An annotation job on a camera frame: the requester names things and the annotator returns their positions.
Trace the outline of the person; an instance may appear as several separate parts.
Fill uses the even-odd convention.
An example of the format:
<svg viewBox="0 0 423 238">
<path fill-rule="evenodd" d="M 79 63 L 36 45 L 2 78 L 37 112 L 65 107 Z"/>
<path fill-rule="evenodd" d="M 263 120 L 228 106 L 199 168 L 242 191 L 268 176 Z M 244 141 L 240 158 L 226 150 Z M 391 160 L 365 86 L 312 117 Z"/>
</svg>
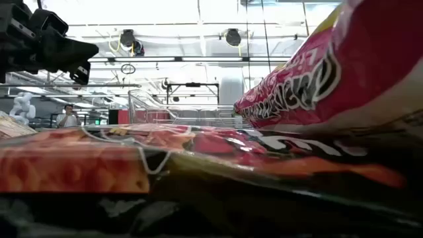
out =
<svg viewBox="0 0 423 238">
<path fill-rule="evenodd" d="M 75 127 L 81 124 L 77 113 L 73 110 L 72 104 L 65 105 L 64 110 L 63 114 L 59 114 L 56 117 L 57 127 Z"/>
</svg>

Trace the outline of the red partition panel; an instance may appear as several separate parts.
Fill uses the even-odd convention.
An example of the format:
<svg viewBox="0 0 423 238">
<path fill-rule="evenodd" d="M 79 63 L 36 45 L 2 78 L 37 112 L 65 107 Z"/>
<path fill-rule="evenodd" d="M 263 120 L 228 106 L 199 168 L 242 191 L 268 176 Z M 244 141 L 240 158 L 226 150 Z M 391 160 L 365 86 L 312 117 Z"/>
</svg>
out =
<svg viewBox="0 0 423 238">
<path fill-rule="evenodd" d="M 162 120 L 169 120 L 168 112 L 156 110 L 136 110 L 131 115 L 129 110 L 110 109 L 108 111 L 109 124 L 133 124 L 133 123 L 159 123 Z"/>
</svg>

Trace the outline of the wide clear plastic bin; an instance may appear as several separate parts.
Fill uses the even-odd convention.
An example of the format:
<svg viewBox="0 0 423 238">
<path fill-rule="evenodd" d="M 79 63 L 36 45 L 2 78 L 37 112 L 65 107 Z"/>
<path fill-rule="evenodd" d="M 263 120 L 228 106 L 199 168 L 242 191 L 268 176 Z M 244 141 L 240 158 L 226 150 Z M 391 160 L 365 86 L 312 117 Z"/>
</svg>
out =
<svg viewBox="0 0 423 238">
<path fill-rule="evenodd" d="M 231 105 L 163 104 L 146 92 L 136 89 L 129 92 L 131 124 L 181 124 L 221 128 L 251 129 Z"/>
</svg>

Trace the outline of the white column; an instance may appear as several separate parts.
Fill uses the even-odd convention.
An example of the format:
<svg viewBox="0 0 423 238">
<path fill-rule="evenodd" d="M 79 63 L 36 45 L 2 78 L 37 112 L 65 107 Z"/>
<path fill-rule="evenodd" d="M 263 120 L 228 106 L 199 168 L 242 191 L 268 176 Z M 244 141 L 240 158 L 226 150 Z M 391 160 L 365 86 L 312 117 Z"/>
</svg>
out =
<svg viewBox="0 0 423 238">
<path fill-rule="evenodd" d="M 219 82 L 219 104 L 234 105 L 244 94 L 242 77 L 225 76 Z"/>
</svg>

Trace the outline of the black background gantry frame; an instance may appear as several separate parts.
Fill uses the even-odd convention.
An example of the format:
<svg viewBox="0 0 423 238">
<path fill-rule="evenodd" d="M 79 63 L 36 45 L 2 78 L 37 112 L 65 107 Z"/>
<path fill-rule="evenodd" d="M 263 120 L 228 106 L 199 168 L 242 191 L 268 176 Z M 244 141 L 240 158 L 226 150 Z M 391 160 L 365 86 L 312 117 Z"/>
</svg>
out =
<svg viewBox="0 0 423 238">
<path fill-rule="evenodd" d="M 217 91 L 214 92 L 211 89 L 211 86 L 216 87 Z M 220 90 L 219 90 L 219 83 L 167 83 L 166 84 L 166 104 L 169 103 L 169 99 L 171 96 L 173 96 L 173 93 L 176 92 L 180 87 L 188 87 L 188 88 L 200 88 L 200 87 L 206 87 L 214 97 L 217 98 L 217 103 L 220 102 L 219 96 L 220 96 Z"/>
</svg>

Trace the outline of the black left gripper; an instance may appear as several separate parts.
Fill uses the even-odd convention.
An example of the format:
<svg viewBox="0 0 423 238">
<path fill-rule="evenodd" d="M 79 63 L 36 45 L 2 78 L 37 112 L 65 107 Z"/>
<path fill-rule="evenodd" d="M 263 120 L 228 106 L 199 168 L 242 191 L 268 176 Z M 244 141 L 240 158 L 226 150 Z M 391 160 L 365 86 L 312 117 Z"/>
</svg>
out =
<svg viewBox="0 0 423 238">
<path fill-rule="evenodd" d="M 50 12 L 41 0 L 36 2 L 32 12 L 23 0 L 0 0 L 0 83 L 8 72 L 60 69 L 71 71 L 76 84 L 88 85 L 88 59 L 98 53 L 98 46 L 66 38 L 50 26 L 42 30 Z"/>
</svg>

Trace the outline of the white robot figure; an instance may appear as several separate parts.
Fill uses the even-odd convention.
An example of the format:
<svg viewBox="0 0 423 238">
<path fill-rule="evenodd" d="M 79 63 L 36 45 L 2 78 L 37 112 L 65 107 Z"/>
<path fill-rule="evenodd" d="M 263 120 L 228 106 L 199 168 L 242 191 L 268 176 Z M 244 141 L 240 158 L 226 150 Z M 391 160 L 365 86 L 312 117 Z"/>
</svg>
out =
<svg viewBox="0 0 423 238">
<path fill-rule="evenodd" d="M 35 118 L 36 115 L 36 107 L 30 103 L 31 99 L 32 93 L 19 93 L 14 98 L 14 105 L 9 112 L 9 116 L 27 126 L 29 120 Z"/>
</svg>

